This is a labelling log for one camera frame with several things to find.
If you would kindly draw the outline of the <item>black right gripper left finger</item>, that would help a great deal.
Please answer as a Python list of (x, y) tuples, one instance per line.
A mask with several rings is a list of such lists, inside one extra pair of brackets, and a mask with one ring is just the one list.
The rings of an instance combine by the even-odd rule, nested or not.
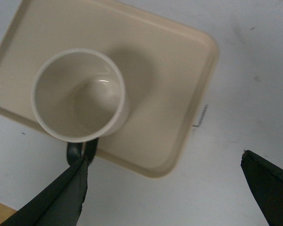
[(75, 226), (87, 193), (88, 159), (78, 159), (2, 226)]

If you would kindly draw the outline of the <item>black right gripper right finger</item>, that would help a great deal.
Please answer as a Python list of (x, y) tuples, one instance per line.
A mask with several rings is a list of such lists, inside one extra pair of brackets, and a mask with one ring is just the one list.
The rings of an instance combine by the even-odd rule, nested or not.
[(250, 191), (270, 226), (283, 226), (283, 169), (246, 150), (241, 168)]

